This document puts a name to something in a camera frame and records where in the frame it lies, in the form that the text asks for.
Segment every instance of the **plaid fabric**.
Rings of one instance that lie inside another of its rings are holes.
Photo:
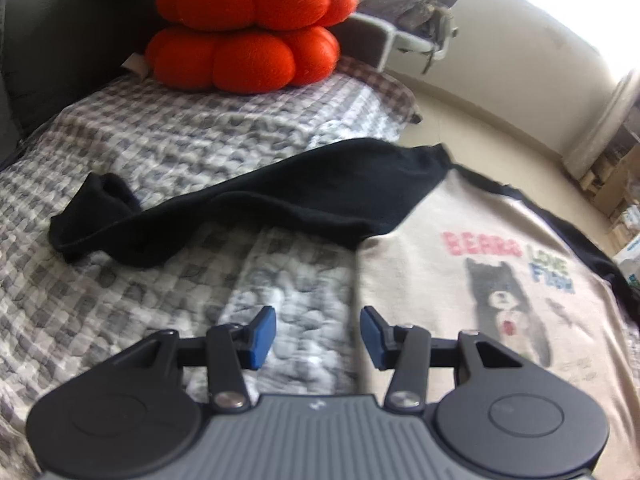
[[[70,266],[47,242],[49,218],[89,171],[119,174],[146,208],[336,140],[396,140],[414,113],[404,86],[351,59],[321,83],[258,96],[188,94],[123,76],[63,110],[0,173],[0,478],[36,476],[24,422],[44,393],[150,332],[203,335],[221,314],[243,320],[261,301],[280,298],[281,325],[252,388],[352,387],[351,253],[230,221],[208,224],[155,269],[101,253]],[[293,345],[302,332],[305,343]],[[276,373],[287,355],[298,364]],[[187,379],[188,391],[202,392],[202,374]]]

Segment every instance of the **bear graphic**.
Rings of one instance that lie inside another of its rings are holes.
[[[551,366],[551,348],[542,320],[506,262],[479,264],[467,258],[471,293],[476,298],[477,329],[514,352],[545,368]]]

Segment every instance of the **red lettering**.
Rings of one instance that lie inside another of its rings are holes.
[[[522,256],[522,249],[520,248],[516,240],[507,240],[507,250],[508,252],[513,254],[513,256]]]
[[[479,235],[478,243],[480,244],[480,251],[482,254],[494,253],[494,246],[491,244],[491,239],[487,235]]]
[[[467,253],[478,254],[478,248],[474,245],[473,233],[462,233],[462,240],[465,243],[465,249]]]
[[[449,248],[449,252],[454,256],[460,256],[462,254],[462,247],[460,247],[460,242],[458,241],[458,237],[450,231],[442,233],[442,237],[444,238],[444,243],[446,243]]]
[[[506,252],[504,251],[504,241],[499,236],[492,236],[491,240],[494,241],[494,254],[498,256],[504,256]]]

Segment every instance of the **baseboard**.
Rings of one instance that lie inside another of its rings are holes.
[[[517,128],[516,126],[513,126],[513,124],[492,114],[491,112],[484,110],[484,108],[470,103],[469,101],[466,101],[455,94],[447,92],[442,88],[438,88],[437,86],[431,85],[422,80],[407,76],[406,74],[401,74],[393,70],[385,71],[389,72],[393,77],[407,85],[409,88],[419,89],[428,94],[430,97],[436,98],[438,101],[442,101],[444,104],[453,106],[458,110],[462,110],[465,114],[479,119],[483,123],[486,123],[489,126],[496,128],[497,130],[510,134],[510,136],[515,137],[527,147],[548,158],[548,160],[551,160],[558,166],[562,166],[561,155],[559,155],[559,153],[556,153],[550,147],[545,146],[542,142],[531,137],[523,130]]]

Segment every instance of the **stacked cushions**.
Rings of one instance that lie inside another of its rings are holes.
[[[256,93],[326,78],[340,55],[325,26],[358,0],[156,0],[179,24],[150,42],[146,58],[167,86]]]

